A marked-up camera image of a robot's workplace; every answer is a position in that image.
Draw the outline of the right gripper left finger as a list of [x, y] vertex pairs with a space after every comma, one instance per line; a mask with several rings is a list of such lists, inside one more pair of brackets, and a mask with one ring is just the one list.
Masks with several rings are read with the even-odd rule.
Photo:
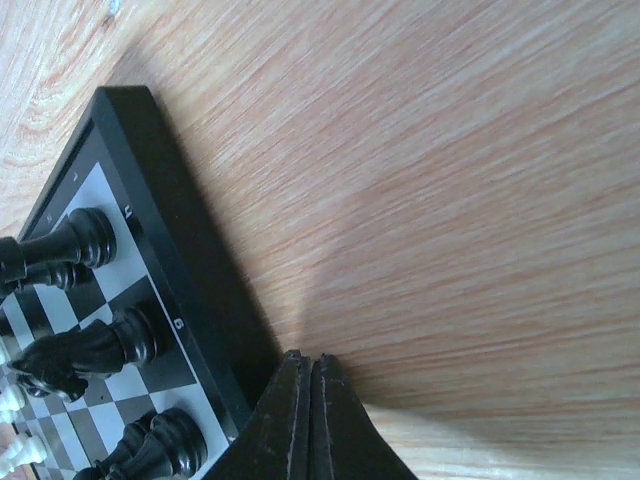
[[311, 409], [311, 359], [289, 350], [244, 430], [207, 479], [306, 479]]

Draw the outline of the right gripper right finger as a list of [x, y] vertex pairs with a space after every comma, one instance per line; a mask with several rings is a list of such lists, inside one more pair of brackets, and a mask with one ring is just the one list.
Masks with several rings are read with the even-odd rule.
[[379, 434], [332, 354], [312, 368], [309, 459], [313, 479], [416, 477]]

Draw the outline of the black silver chess board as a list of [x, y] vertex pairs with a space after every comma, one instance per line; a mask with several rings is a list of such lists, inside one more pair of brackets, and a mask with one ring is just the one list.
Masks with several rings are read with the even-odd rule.
[[127, 424], [171, 407], [190, 414], [218, 459], [245, 428], [278, 349], [148, 88], [95, 91], [20, 238], [49, 233], [81, 207], [109, 217], [115, 259], [70, 291], [34, 285], [4, 299], [3, 352], [15, 357], [130, 305], [160, 321], [167, 347], [147, 366], [91, 380], [75, 402], [28, 398], [12, 427], [46, 446], [34, 476], [74, 477], [106, 457]]

